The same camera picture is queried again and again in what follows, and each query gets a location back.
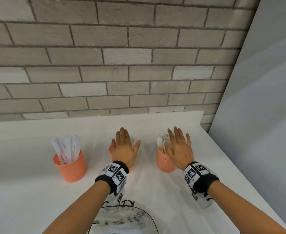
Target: white table surface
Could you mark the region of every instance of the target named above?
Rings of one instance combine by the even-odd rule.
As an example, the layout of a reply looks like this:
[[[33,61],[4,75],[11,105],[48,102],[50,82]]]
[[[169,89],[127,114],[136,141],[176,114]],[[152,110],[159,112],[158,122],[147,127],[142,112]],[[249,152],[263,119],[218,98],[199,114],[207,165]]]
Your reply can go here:
[[[124,199],[144,207],[159,233],[235,233],[238,229],[216,203],[200,209],[183,172],[163,173],[156,166],[157,134],[168,127],[189,133],[194,156],[220,180],[286,225],[200,127],[203,112],[157,113],[89,118],[62,118],[0,123],[0,233],[40,234],[93,183],[110,162],[109,146],[124,126],[142,140],[138,159],[128,175]],[[84,178],[67,183],[53,164],[50,139],[79,134],[87,163]]]

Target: brick wall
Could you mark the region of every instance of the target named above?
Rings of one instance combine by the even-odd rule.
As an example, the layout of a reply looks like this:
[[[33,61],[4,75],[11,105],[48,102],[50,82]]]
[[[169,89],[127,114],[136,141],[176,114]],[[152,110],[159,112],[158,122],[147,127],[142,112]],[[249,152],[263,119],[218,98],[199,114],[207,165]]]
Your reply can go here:
[[[204,110],[259,0],[0,0],[0,121]]]

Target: orange mesh cup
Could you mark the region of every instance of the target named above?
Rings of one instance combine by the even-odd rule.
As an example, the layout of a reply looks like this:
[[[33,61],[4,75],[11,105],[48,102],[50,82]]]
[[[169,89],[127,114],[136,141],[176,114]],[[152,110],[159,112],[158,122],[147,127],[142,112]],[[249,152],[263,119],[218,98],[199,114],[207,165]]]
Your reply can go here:
[[[57,154],[54,155],[53,161],[67,182],[76,182],[86,174],[86,164],[82,150],[80,150],[78,159],[70,164],[60,165]]]
[[[109,147],[109,153],[110,153],[110,159],[113,161],[113,158],[111,157],[111,153],[112,153],[111,146]],[[129,173],[132,171],[132,169],[133,169],[133,166],[129,168]]]
[[[176,166],[167,154],[162,153],[159,147],[157,147],[157,149],[157,167],[164,173],[173,172]]]

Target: clear plastic bag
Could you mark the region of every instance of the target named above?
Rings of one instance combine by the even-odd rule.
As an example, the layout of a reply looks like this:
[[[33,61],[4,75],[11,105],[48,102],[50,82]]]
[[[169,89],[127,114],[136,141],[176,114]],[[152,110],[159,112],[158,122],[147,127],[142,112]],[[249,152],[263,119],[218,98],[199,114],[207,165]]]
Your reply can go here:
[[[158,234],[152,217],[130,205],[102,207],[88,234]]]

